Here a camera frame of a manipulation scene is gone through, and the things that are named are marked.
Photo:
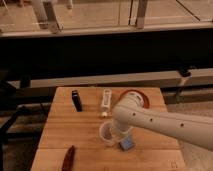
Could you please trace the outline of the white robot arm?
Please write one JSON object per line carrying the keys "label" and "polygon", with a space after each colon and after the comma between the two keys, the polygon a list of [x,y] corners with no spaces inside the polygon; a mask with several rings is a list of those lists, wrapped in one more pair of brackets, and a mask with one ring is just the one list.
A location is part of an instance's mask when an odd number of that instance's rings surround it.
{"label": "white robot arm", "polygon": [[131,127],[145,128],[213,151],[213,118],[152,110],[139,91],[124,92],[112,109],[114,136],[128,136]]}

